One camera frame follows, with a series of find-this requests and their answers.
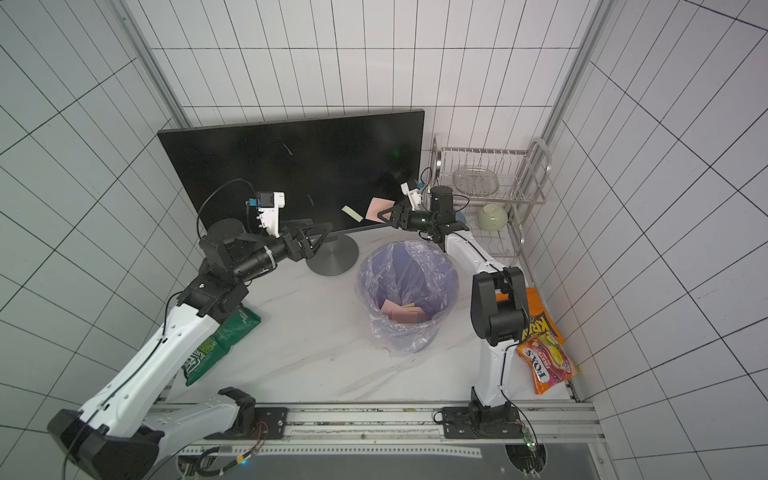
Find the green sticky strip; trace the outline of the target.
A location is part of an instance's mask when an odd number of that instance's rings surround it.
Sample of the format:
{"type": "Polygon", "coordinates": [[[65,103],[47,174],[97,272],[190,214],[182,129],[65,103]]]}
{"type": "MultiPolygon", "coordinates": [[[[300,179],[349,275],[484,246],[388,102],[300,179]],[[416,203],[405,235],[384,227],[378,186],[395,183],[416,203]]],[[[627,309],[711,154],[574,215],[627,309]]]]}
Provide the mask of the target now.
{"type": "Polygon", "coordinates": [[[348,205],[345,205],[342,207],[342,212],[348,215],[350,218],[352,218],[356,222],[362,222],[364,219],[362,215],[360,215],[358,212],[356,212],[354,209],[352,209],[348,205]]]}

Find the small pink sticky note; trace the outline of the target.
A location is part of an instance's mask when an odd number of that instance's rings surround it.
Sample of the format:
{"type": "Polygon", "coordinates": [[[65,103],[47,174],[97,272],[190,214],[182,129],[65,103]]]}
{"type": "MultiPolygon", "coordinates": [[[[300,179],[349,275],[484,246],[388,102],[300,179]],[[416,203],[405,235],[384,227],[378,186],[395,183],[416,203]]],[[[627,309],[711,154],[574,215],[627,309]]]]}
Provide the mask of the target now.
{"type": "Polygon", "coordinates": [[[419,324],[427,320],[426,312],[413,303],[402,306],[386,300],[382,304],[381,312],[398,324],[419,324]]]}

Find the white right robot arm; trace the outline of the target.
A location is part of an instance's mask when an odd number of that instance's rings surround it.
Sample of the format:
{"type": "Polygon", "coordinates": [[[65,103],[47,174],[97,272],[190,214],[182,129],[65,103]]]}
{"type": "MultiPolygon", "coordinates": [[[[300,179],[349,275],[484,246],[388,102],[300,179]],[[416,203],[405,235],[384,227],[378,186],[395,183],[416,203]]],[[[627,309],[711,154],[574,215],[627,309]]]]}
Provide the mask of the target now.
{"type": "Polygon", "coordinates": [[[512,402],[503,387],[507,356],[530,326],[525,276],[520,268],[493,258],[474,239],[470,227],[458,218],[452,188],[431,188],[426,202],[414,180],[403,183],[401,190],[405,198],[376,218],[393,228],[424,235],[472,275],[470,319],[484,344],[471,408],[483,413],[509,409],[512,402]]]}

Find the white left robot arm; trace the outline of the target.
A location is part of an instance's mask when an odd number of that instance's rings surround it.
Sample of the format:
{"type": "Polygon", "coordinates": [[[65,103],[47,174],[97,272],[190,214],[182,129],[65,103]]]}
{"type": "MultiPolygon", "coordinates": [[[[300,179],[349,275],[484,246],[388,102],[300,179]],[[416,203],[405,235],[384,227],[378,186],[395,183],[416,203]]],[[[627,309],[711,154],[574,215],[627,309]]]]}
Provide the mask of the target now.
{"type": "Polygon", "coordinates": [[[64,462],[94,479],[142,479],[158,460],[206,436],[258,431],[254,399],[233,387],[168,416],[149,410],[196,348],[241,307],[250,281],[285,259],[313,257],[331,229],[299,220],[273,236],[249,233],[237,219],[213,224],[199,241],[205,255],[199,274],[176,296],[162,326],[97,394],[48,423],[64,462]]]}

